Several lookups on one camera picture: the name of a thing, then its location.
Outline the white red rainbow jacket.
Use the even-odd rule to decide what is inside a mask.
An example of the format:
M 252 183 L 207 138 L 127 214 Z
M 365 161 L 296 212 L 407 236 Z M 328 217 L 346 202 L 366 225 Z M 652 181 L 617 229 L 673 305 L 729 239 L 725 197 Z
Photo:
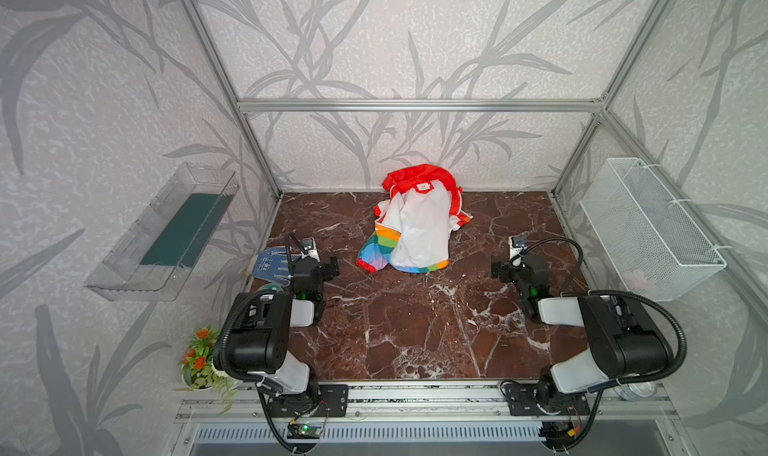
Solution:
M 454 176 L 421 164 L 389 173 L 382 187 L 389 198 L 376 205 L 374 232 L 356 264 L 369 273 L 387 266 L 412 274 L 447 267 L 451 234 L 473 219 Z

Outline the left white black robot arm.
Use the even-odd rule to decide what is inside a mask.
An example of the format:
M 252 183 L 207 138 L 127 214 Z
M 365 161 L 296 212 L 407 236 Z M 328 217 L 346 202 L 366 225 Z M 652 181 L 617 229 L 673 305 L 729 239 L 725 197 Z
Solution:
M 324 310 L 324 285 L 340 275 L 338 258 L 327 262 L 302 257 L 289 263 L 286 288 L 239 294 L 214 345 L 212 364 L 227 376 L 253 382 L 275 399 L 319 402 L 312 367 L 288 349 L 290 330 L 318 325 Z

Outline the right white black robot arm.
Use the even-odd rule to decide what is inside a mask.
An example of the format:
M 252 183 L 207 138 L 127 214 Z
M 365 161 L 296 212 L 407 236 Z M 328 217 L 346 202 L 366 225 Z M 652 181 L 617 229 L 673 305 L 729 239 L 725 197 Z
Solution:
M 664 379 L 685 362 L 688 343 L 684 330 L 655 301 L 620 290 L 554 296 L 543 266 L 519 256 L 492 262 L 491 276 L 513 285 L 531 321 L 585 331 L 586 350 L 541 371 L 536 398 L 542 406 L 570 396 Z

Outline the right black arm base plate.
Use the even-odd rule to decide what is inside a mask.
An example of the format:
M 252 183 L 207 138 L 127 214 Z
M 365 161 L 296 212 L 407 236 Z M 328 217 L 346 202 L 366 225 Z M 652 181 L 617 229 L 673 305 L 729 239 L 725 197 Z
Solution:
M 554 386 L 504 380 L 499 386 L 511 416 L 588 416 L 584 393 L 565 394 Z

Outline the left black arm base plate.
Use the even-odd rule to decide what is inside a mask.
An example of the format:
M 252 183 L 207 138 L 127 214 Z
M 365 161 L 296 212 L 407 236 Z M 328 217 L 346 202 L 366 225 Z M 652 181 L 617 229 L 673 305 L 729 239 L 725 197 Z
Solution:
M 300 394 L 270 397 L 267 407 L 271 417 L 340 418 L 347 413 L 349 389 L 346 384 L 320 384 Z

